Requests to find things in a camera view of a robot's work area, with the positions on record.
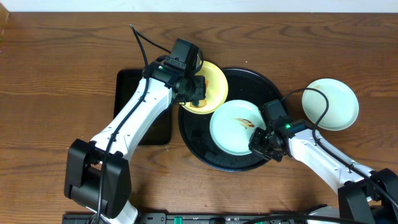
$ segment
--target black plate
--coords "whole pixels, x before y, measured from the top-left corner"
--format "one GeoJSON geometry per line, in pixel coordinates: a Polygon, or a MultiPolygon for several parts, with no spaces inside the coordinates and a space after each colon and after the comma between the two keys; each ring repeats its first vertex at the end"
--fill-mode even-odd
{"type": "MultiPolygon", "coordinates": [[[[261,106],[282,95],[276,86],[262,75],[240,68],[223,70],[228,81],[229,100],[246,100],[261,106]]],[[[216,146],[210,136],[210,114],[194,114],[182,106],[178,112],[178,123],[182,138],[191,152],[205,164],[225,171],[245,171],[264,165],[267,160],[253,153],[233,156],[216,146]]]]}
{"type": "MultiPolygon", "coordinates": [[[[142,70],[126,69],[118,73],[113,118],[124,108],[136,91],[142,78],[142,70]]],[[[165,145],[172,137],[171,106],[164,110],[152,123],[138,145],[165,145]]]]}

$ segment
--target cable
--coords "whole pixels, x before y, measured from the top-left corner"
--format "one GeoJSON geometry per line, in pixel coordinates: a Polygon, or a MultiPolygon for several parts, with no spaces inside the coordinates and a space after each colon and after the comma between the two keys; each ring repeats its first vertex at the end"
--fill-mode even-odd
{"type": "Polygon", "coordinates": [[[272,220],[314,220],[314,221],[323,221],[323,222],[335,222],[341,224],[365,224],[363,222],[348,220],[345,218],[321,217],[316,215],[275,215],[275,216],[257,218],[254,220],[247,221],[243,224],[256,224],[259,222],[266,222],[272,220]]]}
{"type": "Polygon", "coordinates": [[[153,46],[156,46],[156,47],[158,47],[158,48],[160,48],[160,49],[166,51],[166,52],[169,53],[169,54],[171,53],[171,51],[169,51],[169,50],[166,49],[165,47],[162,47],[162,46],[160,46],[159,44],[156,44],[155,42],[149,40],[149,39],[146,38],[144,35],[140,34],[138,31],[136,31],[136,32],[137,32],[138,36],[140,36],[140,37],[143,38],[144,40],[148,41],[148,43],[150,43],[150,44],[152,44],[153,46]]]}
{"type": "Polygon", "coordinates": [[[326,112],[328,112],[329,109],[329,100],[326,97],[325,94],[323,94],[321,91],[314,89],[314,88],[300,88],[298,90],[294,90],[291,91],[290,93],[286,94],[281,100],[280,102],[283,102],[288,96],[290,96],[293,93],[296,93],[298,91],[303,91],[303,90],[312,90],[312,91],[316,91],[319,94],[321,94],[325,101],[326,101],[326,108],[324,110],[324,112],[321,114],[321,116],[318,118],[318,120],[315,122],[313,129],[312,129],[312,137],[315,140],[315,143],[318,144],[325,152],[327,152],[331,157],[335,158],[337,161],[341,162],[344,166],[346,166],[347,168],[349,168],[350,170],[354,171],[355,173],[357,173],[358,175],[360,175],[363,179],[367,180],[374,188],[376,188],[383,196],[385,196],[385,198],[391,202],[391,204],[393,204],[393,206],[395,206],[396,208],[398,208],[398,203],[396,200],[394,200],[392,198],[392,196],[386,192],[382,187],[380,187],[377,183],[375,183],[375,181],[373,181],[372,179],[370,179],[366,174],[362,173],[360,170],[358,170],[357,168],[354,167],[354,164],[348,164],[346,161],[344,161],[342,158],[338,157],[336,154],[334,154],[333,152],[331,152],[328,148],[326,148],[320,141],[320,139],[318,139],[315,135],[315,130],[318,127],[319,122],[322,120],[322,118],[325,116],[326,112]]]}
{"type": "MultiPolygon", "coordinates": [[[[134,35],[136,36],[138,45],[141,49],[142,57],[144,58],[145,71],[147,71],[148,59],[147,59],[147,55],[145,54],[144,47],[142,46],[142,43],[139,40],[137,32],[132,24],[130,24],[130,28],[132,29],[134,35]]],[[[133,112],[137,109],[137,107],[141,104],[141,102],[144,101],[144,98],[147,94],[148,87],[149,87],[149,77],[147,77],[144,92],[142,93],[142,96],[139,98],[138,102],[133,106],[133,108],[128,112],[128,114],[123,118],[123,120],[116,127],[114,132],[111,134],[108,145],[106,146],[106,150],[104,153],[104,159],[103,159],[103,163],[102,163],[102,169],[101,169],[101,177],[99,178],[98,208],[97,208],[96,222],[95,222],[96,224],[98,224],[100,222],[100,218],[101,218],[101,207],[102,207],[102,198],[103,198],[103,191],[104,191],[104,177],[105,177],[105,173],[106,173],[106,163],[108,161],[108,155],[109,155],[109,151],[111,150],[112,143],[116,139],[116,135],[118,134],[118,132],[120,131],[120,129],[122,128],[124,123],[129,119],[129,117],[133,114],[133,112]]]]}

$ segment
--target wooden table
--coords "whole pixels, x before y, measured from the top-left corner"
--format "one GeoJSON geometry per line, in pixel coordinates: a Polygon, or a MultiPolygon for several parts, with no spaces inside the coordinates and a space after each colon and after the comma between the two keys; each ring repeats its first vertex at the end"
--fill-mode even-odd
{"type": "MultiPolygon", "coordinates": [[[[87,212],[63,195],[69,145],[112,119],[116,74],[142,68],[128,27],[171,48],[177,37],[220,67],[255,70],[282,94],[319,78],[350,86],[359,117],[337,148],[374,169],[398,172],[398,15],[12,13],[0,45],[0,223],[60,223],[87,212]]],[[[144,43],[149,60],[163,52],[144,43]]],[[[301,94],[288,101],[304,118],[301,94]]],[[[327,203],[335,193],[314,172],[285,157],[249,172],[199,161],[182,141],[173,107],[172,140],[138,147],[131,203],[180,213],[268,213],[327,203]]]]}

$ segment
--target white background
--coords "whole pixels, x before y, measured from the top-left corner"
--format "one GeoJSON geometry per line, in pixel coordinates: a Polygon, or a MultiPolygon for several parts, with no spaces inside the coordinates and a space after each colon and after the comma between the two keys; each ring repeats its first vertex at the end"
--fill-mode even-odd
{"type": "Polygon", "coordinates": [[[398,0],[0,0],[10,12],[398,12],[398,0]]]}

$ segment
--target white plate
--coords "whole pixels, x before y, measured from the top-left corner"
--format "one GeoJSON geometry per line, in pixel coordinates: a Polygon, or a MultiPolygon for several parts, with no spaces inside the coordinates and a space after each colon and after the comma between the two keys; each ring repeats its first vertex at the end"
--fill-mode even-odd
{"type": "Polygon", "coordinates": [[[211,116],[210,134],[215,144],[234,156],[250,154],[249,140],[256,127],[266,129],[259,108],[244,100],[231,100],[211,116]]]}
{"type": "MultiPolygon", "coordinates": [[[[309,84],[308,88],[320,90],[329,100],[329,110],[319,123],[319,127],[330,131],[339,131],[350,127],[359,113],[358,99],[355,93],[344,83],[331,78],[323,78],[309,84]]],[[[321,94],[305,90],[302,98],[303,109],[313,123],[326,108],[321,94]]]]}

